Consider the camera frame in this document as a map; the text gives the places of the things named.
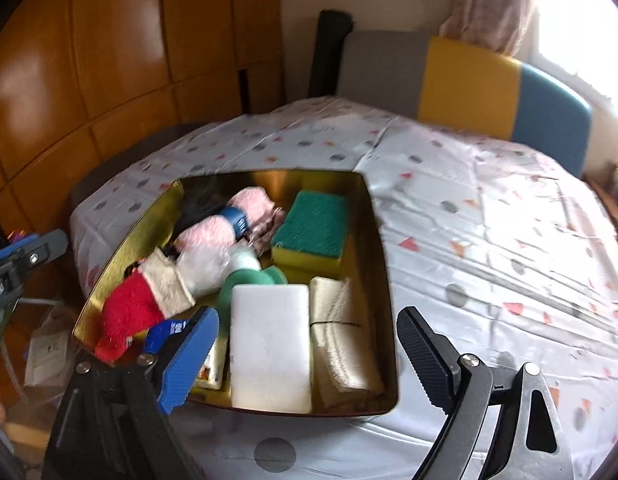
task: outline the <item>black hair brush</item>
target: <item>black hair brush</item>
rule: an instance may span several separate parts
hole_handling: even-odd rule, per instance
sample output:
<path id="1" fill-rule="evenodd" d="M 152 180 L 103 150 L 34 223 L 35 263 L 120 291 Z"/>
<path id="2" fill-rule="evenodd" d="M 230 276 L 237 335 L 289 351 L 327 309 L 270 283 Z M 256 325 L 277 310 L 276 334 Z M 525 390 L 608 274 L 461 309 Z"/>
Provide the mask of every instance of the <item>black hair brush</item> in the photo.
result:
<path id="1" fill-rule="evenodd" d="M 218 191 L 215 175 L 203 179 L 200 184 L 185 187 L 185 203 L 173 227 L 171 239 L 175 240 L 182 231 L 220 212 L 226 202 L 226 197 Z"/>

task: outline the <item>green scouring sponge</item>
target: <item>green scouring sponge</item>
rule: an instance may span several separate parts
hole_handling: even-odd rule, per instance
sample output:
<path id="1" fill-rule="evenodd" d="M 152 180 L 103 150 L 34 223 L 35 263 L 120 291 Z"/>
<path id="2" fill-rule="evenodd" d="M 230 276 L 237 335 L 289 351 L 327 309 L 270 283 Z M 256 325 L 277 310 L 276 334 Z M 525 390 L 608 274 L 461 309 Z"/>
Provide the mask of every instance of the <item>green scouring sponge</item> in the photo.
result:
<path id="1" fill-rule="evenodd" d="M 299 192 L 271 243 L 273 261 L 278 266 L 314 270 L 322 276 L 337 274 L 348 215 L 344 197 Z"/>

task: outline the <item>metal screw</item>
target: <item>metal screw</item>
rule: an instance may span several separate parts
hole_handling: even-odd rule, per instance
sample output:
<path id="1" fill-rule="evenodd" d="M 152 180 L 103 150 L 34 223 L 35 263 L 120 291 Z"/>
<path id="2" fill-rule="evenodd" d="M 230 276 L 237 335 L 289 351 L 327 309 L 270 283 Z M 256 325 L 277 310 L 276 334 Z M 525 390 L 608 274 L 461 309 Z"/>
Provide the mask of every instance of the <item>metal screw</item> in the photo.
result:
<path id="1" fill-rule="evenodd" d="M 91 370 L 91 363 L 89 363 L 89 361 L 82 361 L 81 363 L 78 363 L 75 366 L 75 371 L 79 373 L 80 375 L 88 374 L 90 370 Z"/>
<path id="2" fill-rule="evenodd" d="M 155 362 L 155 355 L 153 354 L 140 354 L 135 360 L 135 363 L 140 366 L 151 366 Z"/>
<path id="3" fill-rule="evenodd" d="M 524 371 L 529 375 L 537 375 L 540 373 L 540 367 L 532 362 L 528 362 L 524 364 Z"/>
<path id="4" fill-rule="evenodd" d="M 464 365 L 471 368 L 476 367 L 480 364 L 480 360 L 478 359 L 478 357 L 473 354 L 464 354 L 462 357 L 460 357 L 460 359 Z"/>

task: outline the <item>gold metal tray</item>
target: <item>gold metal tray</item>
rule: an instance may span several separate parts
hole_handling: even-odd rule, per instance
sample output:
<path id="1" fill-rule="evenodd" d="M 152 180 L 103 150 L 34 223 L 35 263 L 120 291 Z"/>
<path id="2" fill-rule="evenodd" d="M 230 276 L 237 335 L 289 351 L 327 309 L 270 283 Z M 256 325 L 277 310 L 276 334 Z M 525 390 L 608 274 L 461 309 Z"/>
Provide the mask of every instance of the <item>gold metal tray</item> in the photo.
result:
<path id="1" fill-rule="evenodd" d="M 355 403 L 325 408 L 317 387 L 313 389 L 313 413 L 309 416 L 378 415 L 393 409 L 398 400 L 395 364 L 393 316 L 389 285 L 384 263 L 384 251 L 371 197 L 359 173 L 319 170 L 269 170 L 243 173 L 225 173 L 183 178 L 176 181 L 151 205 L 118 247 L 95 288 L 84 305 L 73 335 L 87 350 L 93 352 L 100 338 L 100 313 L 111 291 L 122 282 L 124 269 L 136 260 L 148 256 L 156 246 L 164 245 L 172 234 L 180 214 L 185 189 L 202 185 L 213 178 L 218 189 L 231 196 L 246 186 L 262 186 L 276 205 L 289 209 L 296 194 L 302 189 L 346 196 L 351 206 L 350 231 L 342 259 L 341 279 L 348 278 L 354 304 L 366 304 L 373 316 L 374 348 L 385 392 L 377 397 Z M 262 259 L 263 266 L 269 264 Z M 281 267 L 290 283 L 306 283 L 314 274 L 290 267 Z M 198 301 L 198 306 L 213 306 L 215 295 Z M 182 317 L 190 317 L 192 311 Z M 144 334 L 136 336 L 136 344 L 125 353 L 118 364 L 124 364 L 138 355 Z M 226 360 L 225 380 L 219 391 L 194 388 L 190 399 L 214 406 L 231 407 L 231 378 Z"/>

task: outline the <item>white melamine sponge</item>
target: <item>white melamine sponge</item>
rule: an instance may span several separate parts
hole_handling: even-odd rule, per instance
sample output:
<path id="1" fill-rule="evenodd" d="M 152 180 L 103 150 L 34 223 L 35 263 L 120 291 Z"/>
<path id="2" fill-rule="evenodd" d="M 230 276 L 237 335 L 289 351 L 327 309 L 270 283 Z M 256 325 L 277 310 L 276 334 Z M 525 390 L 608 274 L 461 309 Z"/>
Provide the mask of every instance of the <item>white melamine sponge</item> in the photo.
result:
<path id="1" fill-rule="evenodd" d="M 311 411 L 309 289 L 236 285 L 231 293 L 231 405 Z"/>

